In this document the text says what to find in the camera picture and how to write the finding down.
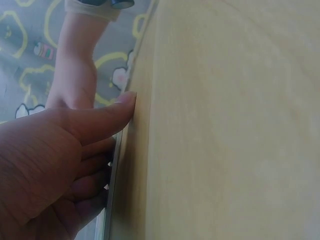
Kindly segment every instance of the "child's arm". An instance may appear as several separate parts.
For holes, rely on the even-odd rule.
[[[60,32],[47,108],[93,108],[97,70],[92,55],[107,25],[108,22],[99,17],[67,12]]]

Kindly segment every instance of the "light wood surface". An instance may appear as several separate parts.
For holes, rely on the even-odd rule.
[[[320,1],[160,0],[112,239],[320,238]]]

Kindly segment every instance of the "hand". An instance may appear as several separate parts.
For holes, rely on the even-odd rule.
[[[71,240],[106,205],[106,157],[135,94],[100,109],[52,108],[0,125],[0,239]]]
[[[108,22],[68,12],[59,37],[53,83],[47,108],[91,109],[97,88],[94,48]]]

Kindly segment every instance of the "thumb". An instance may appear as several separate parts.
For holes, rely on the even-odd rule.
[[[82,146],[111,137],[121,131],[132,118],[136,93],[125,92],[107,107],[71,110],[65,130],[76,137]]]

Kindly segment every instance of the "white cloud print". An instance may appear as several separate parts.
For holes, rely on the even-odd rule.
[[[123,90],[129,80],[131,68],[134,62],[134,54],[131,51],[128,54],[128,61],[126,62],[127,68],[120,67],[113,71],[112,75],[112,83],[118,87],[118,89]]]
[[[37,105],[35,108],[27,108],[27,106],[24,103],[22,103],[15,111],[15,118],[22,118],[25,116],[39,113],[43,110],[45,110],[45,107],[43,105]]]

